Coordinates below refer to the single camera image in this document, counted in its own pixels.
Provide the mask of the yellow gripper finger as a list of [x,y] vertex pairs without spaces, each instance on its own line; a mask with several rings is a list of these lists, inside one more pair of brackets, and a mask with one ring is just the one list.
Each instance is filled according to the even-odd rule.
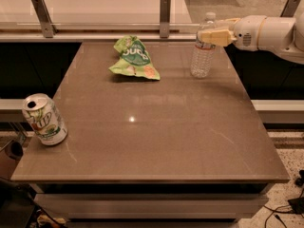
[[198,33],[198,38],[204,42],[216,46],[227,47],[236,41],[237,37],[229,29],[208,29]]
[[217,20],[216,28],[233,30],[238,21],[239,21],[239,18],[229,18],[229,19]]

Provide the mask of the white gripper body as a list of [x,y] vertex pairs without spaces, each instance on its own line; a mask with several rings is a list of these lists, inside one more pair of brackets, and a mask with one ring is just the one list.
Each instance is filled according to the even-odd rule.
[[236,22],[234,34],[237,40],[234,45],[241,50],[257,51],[258,37],[265,19],[265,15],[249,15]]

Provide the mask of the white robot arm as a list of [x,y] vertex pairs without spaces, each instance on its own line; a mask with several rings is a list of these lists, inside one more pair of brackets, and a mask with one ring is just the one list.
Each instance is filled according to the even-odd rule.
[[303,16],[249,15],[208,21],[197,32],[197,38],[220,47],[233,44],[240,50],[269,51],[286,61],[304,64]]

